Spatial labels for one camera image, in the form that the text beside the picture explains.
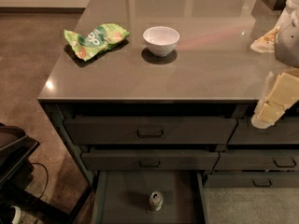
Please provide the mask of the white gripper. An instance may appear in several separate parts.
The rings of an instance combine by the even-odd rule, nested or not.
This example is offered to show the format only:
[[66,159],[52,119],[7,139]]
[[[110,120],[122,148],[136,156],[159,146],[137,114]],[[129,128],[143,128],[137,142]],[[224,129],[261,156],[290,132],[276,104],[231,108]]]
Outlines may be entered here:
[[[278,61],[299,67],[299,18],[295,11],[284,16],[275,27],[250,48],[259,53],[274,53]],[[299,101],[299,69],[292,68],[279,74],[270,72],[265,79],[262,97],[255,107],[251,124],[258,129],[273,126],[284,113]]]

